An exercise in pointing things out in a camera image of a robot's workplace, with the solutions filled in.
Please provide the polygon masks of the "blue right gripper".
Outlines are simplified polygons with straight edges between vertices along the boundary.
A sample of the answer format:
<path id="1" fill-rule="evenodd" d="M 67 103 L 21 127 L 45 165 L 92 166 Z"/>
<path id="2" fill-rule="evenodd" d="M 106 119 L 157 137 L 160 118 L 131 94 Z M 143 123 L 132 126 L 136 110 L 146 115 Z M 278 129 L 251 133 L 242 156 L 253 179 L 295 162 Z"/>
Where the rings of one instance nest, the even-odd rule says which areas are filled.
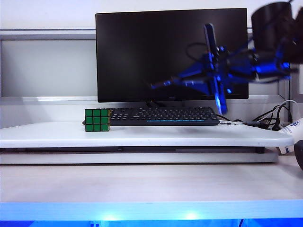
<path id="1" fill-rule="evenodd" d="M 150 84 L 151 88 L 184 86 L 205 95 L 214 95 L 218 112 L 228 112 L 225 93 L 232 92 L 235 83 L 248 83 L 255 78 L 256 72 L 251 63 L 250 50 L 229 53 L 223 46 L 216 45 L 214 26 L 204 25 L 207 53 L 189 68 L 168 80 Z"/>

